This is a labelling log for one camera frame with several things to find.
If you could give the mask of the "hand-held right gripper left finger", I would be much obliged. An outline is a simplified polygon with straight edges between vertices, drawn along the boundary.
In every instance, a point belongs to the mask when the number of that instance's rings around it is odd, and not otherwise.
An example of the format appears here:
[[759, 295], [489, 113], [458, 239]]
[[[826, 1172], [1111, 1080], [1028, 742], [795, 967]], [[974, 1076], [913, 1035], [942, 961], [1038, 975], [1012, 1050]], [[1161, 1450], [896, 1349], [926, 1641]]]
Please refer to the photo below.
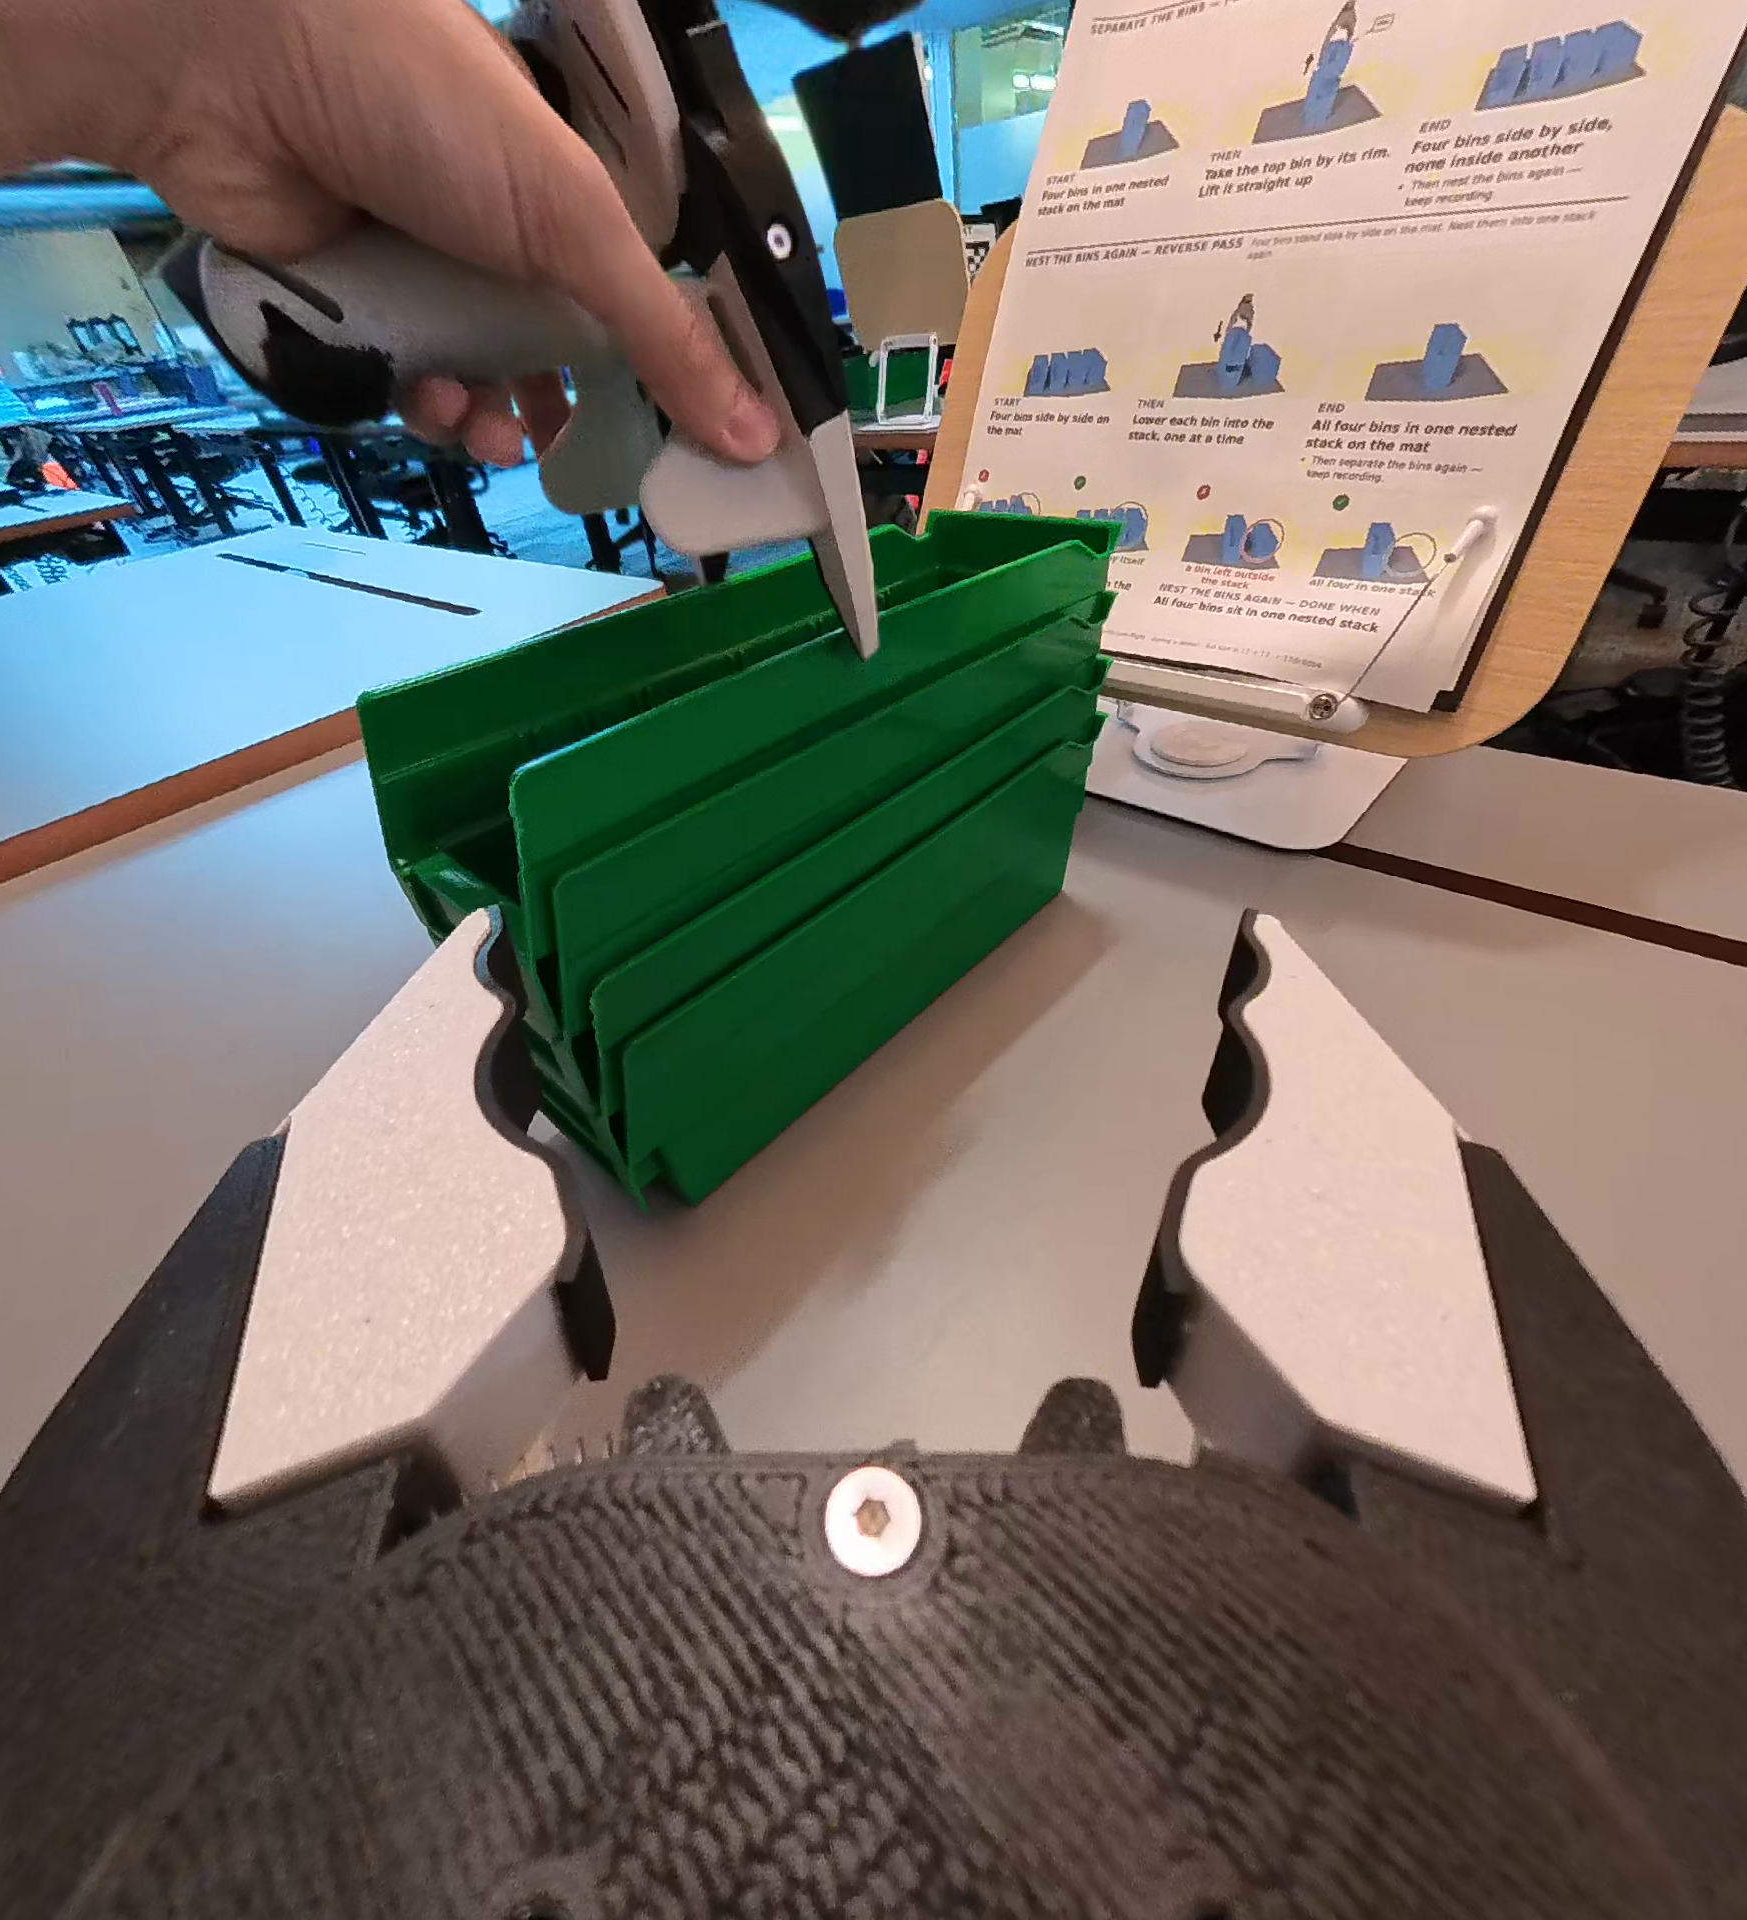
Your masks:
[[558, 1158], [530, 1141], [525, 975], [472, 912], [284, 1115], [207, 1497], [238, 1514], [414, 1458], [502, 1491], [615, 1310]]

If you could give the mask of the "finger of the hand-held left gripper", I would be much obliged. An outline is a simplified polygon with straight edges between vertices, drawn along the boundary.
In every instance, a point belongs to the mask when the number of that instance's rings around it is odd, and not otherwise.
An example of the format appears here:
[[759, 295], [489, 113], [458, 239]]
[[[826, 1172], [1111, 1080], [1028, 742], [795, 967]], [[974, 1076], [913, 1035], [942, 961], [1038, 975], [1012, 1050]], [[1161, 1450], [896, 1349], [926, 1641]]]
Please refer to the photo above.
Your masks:
[[817, 491], [808, 552], [844, 626], [844, 641], [864, 663], [871, 663], [878, 652], [878, 600], [847, 408], [836, 408], [808, 432], [808, 457]]
[[655, 539], [690, 560], [806, 542], [826, 569], [815, 542], [833, 532], [833, 515], [808, 438], [792, 438], [756, 466], [731, 466], [672, 438], [640, 474], [640, 511]]

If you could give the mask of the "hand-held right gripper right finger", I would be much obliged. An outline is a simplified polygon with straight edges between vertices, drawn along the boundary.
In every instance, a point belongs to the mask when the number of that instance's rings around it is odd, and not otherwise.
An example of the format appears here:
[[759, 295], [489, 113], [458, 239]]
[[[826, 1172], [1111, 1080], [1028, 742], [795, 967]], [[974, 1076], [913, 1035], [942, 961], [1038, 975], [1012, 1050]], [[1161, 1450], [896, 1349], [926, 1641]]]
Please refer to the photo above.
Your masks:
[[1267, 912], [1247, 912], [1130, 1314], [1195, 1450], [1397, 1473], [1526, 1510], [1535, 1466], [1463, 1176], [1470, 1136]]

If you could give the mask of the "person's left hand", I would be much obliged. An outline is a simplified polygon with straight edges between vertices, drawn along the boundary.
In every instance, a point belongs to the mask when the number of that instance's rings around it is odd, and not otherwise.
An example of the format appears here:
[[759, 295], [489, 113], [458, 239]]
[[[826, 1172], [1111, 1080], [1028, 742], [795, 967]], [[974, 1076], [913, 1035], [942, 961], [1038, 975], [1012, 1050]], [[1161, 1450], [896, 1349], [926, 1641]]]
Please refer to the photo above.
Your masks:
[[234, 253], [298, 261], [368, 216], [551, 281], [682, 438], [740, 466], [778, 446], [596, 155], [472, 3], [0, 3], [0, 177], [55, 160], [143, 179]]

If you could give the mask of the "black monitor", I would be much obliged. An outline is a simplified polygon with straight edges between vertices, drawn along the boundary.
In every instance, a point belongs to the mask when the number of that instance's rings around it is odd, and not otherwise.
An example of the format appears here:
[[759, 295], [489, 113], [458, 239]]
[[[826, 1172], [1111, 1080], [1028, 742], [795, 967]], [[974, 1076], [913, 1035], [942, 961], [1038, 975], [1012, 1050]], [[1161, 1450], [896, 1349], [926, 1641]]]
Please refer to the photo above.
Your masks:
[[900, 33], [792, 77], [836, 220], [946, 199], [924, 38]]

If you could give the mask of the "wooden poster board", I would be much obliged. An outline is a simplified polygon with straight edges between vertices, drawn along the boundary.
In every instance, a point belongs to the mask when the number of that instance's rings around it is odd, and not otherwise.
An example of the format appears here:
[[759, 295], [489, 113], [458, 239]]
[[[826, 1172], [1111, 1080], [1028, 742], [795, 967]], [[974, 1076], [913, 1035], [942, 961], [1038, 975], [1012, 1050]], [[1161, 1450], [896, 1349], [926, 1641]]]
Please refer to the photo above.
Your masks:
[[965, 220], [946, 199], [847, 216], [836, 225], [833, 253], [868, 359], [913, 335], [956, 349], [974, 277]]

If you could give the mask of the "instruction poster sheet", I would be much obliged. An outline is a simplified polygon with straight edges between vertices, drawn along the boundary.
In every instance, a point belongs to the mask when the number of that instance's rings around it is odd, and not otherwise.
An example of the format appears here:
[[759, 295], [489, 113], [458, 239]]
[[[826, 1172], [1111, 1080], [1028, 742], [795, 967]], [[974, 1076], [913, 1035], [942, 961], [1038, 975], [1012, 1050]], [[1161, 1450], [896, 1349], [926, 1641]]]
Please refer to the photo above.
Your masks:
[[1740, 52], [1747, 0], [1079, 3], [956, 503], [1109, 525], [1109, 655], [1447, 703]]

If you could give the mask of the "instruction sheet on board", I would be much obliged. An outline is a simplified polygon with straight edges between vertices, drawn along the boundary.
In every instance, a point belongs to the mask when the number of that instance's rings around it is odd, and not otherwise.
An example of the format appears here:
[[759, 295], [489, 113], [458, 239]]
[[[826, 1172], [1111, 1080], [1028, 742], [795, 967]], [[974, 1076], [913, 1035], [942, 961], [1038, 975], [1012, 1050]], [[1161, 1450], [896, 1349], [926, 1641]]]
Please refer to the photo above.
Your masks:
[[1529, 532], [1513, 546], [1483, 633], [1462, 663], [1462, 690], [1430, 714], [1374, 703], [1365, 731], [1316, 745], [1438, 757], [1483, 745], [1538, 703], [1661, 471], [1676, 421], [1740, 286], [1747, 110], [1710, 105], [1560, 438]]

